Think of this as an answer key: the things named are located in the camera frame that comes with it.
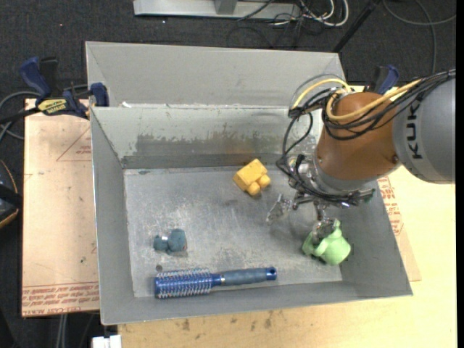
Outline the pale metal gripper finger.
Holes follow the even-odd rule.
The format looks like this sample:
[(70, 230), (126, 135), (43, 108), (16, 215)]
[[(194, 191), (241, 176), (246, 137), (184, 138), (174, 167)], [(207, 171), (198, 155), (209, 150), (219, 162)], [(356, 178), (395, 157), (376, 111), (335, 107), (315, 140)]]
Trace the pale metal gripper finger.
[(274, 224), (274, 222), (280, 220), (285, 215), (287, 215), (291, 207), (292, 200), (285, 198), (283, 194), (279, 194), (273, 206), (269, 209), (267, 213), (266, 223), (268, 225)]
[(333, 217), (328, 217), (325, 213), (325, 210), (321, 208), (317, 209), (317, 219), (318, 221), (312, 228), (312, 240), (322, 241), (335, 231), (336, 219)]

